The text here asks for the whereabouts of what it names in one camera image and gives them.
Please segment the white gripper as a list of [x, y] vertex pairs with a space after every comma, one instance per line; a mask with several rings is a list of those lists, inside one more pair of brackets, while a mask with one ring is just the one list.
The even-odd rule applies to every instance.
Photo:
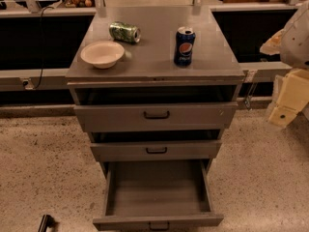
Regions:
[[[277, 31], [260, 47], [266, 55], [281, 54], [284, 30]], [[285, 128], [309, 102], [309, 71], [293, 69], [285, 76], [277, 75], [274, 81], [274, 108], [268, 121], [274, 126]]]

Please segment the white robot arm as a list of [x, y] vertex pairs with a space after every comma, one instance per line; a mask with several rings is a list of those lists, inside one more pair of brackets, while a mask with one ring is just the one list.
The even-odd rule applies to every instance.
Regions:
[[287, 127], [309, 103], [309, 1], [303, 2], [283, 29], [260, 47], [266, 55], [279, 54], [292, 69], [277, 77], [278, 92], [273, 92], [267, 121]]

